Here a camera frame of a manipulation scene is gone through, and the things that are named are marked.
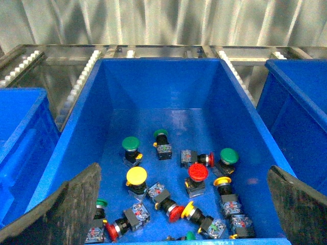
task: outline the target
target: red push button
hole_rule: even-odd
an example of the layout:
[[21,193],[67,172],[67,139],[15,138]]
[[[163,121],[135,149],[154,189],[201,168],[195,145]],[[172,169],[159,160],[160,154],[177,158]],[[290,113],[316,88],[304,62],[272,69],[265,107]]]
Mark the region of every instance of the red push button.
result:
[[208,174],[208,169],[200,163],[194,163],[189,167],[189,176],[196,182],[205,180]]

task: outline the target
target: blue crate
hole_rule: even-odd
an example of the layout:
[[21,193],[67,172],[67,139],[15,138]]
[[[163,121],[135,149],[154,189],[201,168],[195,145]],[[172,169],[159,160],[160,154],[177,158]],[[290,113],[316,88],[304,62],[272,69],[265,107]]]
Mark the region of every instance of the blue crate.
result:
[[267,61],[257,110],[296,176],[327,194],[327,62]]
[[0,228],[24,214],[58,142],[44,89],[0,89]]
[[[152,146],[155,130],[168,130],[171,160],[159,161]],[[181,149],[238,151],[240,162],[233,187],[253,220],[258,238],[214,241],[214,244],[289,244],[280,227],[266,181],[275,164],[294,174],[242,87],[227,64],[218,59],[103,59],[95,64],[72,111],[27,211],[81,170],[99,162],[102,181],[99,197],[109,201],[111,223],[136,203],[125,186],[128,167],[123,164],[122,140],[136,136],[143,153],[141,166],[148,185],[159,181],[181,205],[189,202],[184,188],[187,170],[180,168]],[[194,198],[205,214],[221,218],[218,193],[210,172],[206,192]],[[168,223],[166,214],[144,200],[151,221],[144,229],[128,232],[119,242],[161,241],[181,237],[198,227],[189,221]],[[197,244],[212,244],[203,237]]]

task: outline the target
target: plastic bin rim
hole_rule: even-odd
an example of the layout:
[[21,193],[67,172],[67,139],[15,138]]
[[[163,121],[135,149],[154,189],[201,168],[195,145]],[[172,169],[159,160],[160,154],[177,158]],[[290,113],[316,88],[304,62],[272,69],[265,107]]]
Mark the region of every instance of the plastic bin rim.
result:
[[[147,241],[147,242],[123,242],[121,245],[170,245],[172,241]],[[173,241],[175,245],[291,245],[286,238],[251,238],[251,239],[224,239],[224,240],[184,240]]]
[[27,124],[27,121],[30,121],[33,115],[38,110],[38,107],[43,102],[44,98],[46,97],[46,90],[43,88],[3,88],[0,89],[0,93],[2,91],[24,91],[24,92],[30,92],[30,91],[36,91],[38,92],[38,97],[36,98],[35,102],[33,103],[33,106],[27,111],[26,115],[23,117],[23,119],[20,121],[20,123],[17,125],[15,130],[14,136],[11,135],[5,142],[5,144],[0,147],[0,163],[6,158],[6,156],[10,153],[8,149],[12,149],[13,146],[16,144],[18,139],[21,137],[23,131],[28,127],[29,124]]
[[314,103],[286,74],[282,71],[278,63],[306,63],[306,62],[322,62],[321,60],[267,60],[265,66],[268,68],[276,80],[287,89],[287,91],[299,102],[299,105],[307,111],[310,116],[327,132],[327,114]]

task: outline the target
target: green button cap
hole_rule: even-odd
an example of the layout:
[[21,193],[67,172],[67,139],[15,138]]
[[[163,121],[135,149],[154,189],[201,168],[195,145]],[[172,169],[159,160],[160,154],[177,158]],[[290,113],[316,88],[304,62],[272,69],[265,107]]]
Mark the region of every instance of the green button cap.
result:
[[122,146],[127,151],[136,150],[139,146],[139,140],[133,136],[127,137],[123,140]]
[[107,207],[108,202],[104,199],[98,198],[97,199],[97,205],[103,206],[103,207]]
[[186,234],[186,240],[195,240],[195,235],[193,232],[189,231],[187,234]]
[[231,148],[225,148],[220,152],[221,160],[227,164],[237,163],[239,160],[239,154]]
[[154,138],[157,138],[157,136],[159,134],[165,134],[166,136],[168,136],[168,132],[166,129],[158,129],[157,131],[154,132],[153,136]]

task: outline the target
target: metal wall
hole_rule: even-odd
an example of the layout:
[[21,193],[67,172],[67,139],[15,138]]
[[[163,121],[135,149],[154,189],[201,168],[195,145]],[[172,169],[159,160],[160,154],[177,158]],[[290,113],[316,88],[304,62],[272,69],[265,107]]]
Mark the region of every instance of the metal wall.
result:
[[0,0],[0,47],[326,46],[326,21],[326,0]]

